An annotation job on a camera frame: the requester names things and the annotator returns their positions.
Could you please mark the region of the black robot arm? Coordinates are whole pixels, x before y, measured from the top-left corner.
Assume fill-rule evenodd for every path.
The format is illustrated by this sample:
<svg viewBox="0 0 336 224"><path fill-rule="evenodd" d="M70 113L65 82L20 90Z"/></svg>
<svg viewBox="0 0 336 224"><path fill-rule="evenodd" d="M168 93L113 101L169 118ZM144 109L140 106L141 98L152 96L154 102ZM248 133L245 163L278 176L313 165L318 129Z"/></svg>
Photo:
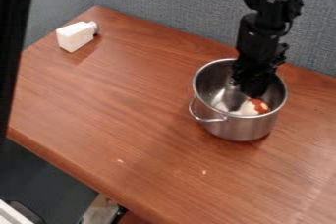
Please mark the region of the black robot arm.
<svg viewBox="0 0 336 224"><path fill-rule="evenodd" d="M289 45L280 40L301 13L302 0L242 1L253 13L240 19L232 81L246 96L256 98L265 93L286 61Z"/></svg>

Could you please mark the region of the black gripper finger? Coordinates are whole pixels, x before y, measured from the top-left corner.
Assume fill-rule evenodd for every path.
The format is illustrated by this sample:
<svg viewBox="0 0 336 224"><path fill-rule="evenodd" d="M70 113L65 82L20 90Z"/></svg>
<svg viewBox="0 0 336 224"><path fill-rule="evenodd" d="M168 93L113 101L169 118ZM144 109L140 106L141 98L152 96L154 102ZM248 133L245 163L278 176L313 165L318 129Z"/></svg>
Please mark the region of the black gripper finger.
<svg viewBox="0 0 336 224"><path fill-rule="evenodd" d="M241 92L246 96L256 98L265 92L264 77L257 75L241 75L238 77L238 86Z"/></svg>
<svg viewBox="0 0 336 224"><path fill-rule="evenodd" d="M269 67L264 72L262 92L266 92L269 85L273 83L276 77L277 77L277 68Z"/></svg>

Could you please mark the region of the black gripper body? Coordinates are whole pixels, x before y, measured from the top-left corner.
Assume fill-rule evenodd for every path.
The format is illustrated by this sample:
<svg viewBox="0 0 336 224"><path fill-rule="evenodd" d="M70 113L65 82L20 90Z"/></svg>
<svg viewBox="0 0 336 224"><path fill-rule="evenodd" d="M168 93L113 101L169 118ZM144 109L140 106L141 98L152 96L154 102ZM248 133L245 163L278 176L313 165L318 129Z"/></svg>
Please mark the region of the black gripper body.
<svg viewBox="0 0 336 224"><path fill-rule="evenodd" d="M280 43L282 30L257 26L257 15L246 14L238 25L236 49L238 57L232 67L234 84L266 81L286 61L289 46Z"/></svg>

